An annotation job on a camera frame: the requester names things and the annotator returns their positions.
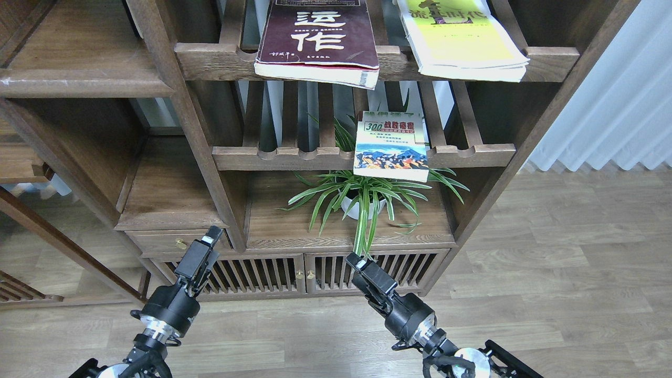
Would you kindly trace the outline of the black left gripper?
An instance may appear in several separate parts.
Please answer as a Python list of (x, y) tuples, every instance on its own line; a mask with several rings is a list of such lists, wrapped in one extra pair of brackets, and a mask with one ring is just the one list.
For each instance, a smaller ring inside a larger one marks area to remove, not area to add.
[(132, 310), (131, 316), (144, 320), (149, 317), (164, 321), (177, 337), (184, 337), (200, 311), (200, 304), (188, 295), (187, 284), (204, 284), (211, 274), (219, 253), (214, 246), (223, 229), (211, 226), (200, 240), (194, 240), (175, 269), (177, 282), (160, 286), (141, 310)]

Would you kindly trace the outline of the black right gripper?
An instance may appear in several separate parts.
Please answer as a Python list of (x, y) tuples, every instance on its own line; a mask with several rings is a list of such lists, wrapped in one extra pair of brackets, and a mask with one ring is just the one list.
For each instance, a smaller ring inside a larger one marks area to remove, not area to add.
[(383, 316), (384, 325), (399, 341), (398, 346), (425, 347), (437, 332), (434, 310), (413, 293), (396, 294), (396, 280), (374, 261), (351, 252), (346, 263), (353, 268), (352, 282)]

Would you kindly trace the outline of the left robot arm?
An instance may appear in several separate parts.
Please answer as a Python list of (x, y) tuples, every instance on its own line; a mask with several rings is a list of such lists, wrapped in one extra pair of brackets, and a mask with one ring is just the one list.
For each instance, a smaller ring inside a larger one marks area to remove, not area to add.
[(131, 316), (144, 323), (134, 338), (134, 347), (124, 361), (98, 367), (98, 360), (86, 361), (72, 377), (171, 377), (165, 363), (166, 347), (180, 346), (200, 310), (196, 300), (204, 288), (219, 253), (213, 248), (223, 229), (211, 226), (200, 240), (194, 240), (175, 269), (177, 281), (160, 286), (141, 310)]

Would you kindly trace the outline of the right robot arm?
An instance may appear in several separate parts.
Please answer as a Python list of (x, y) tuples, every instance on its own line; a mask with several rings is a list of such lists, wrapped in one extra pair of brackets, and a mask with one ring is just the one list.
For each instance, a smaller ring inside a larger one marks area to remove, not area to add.
[(423, 355), (423, 376), (436, 368), (446, 377), (540, 377), (492, 340), (482, 349), (457, 347), (435, 325), (435, 312), (413, 293), (397, 294), (397, 282), (372, 260), (352, 252), (346, 263), (353, 268), (353, 283), (369, 305), (384, 318), (398, 342), (393, 350), (417, 349)]

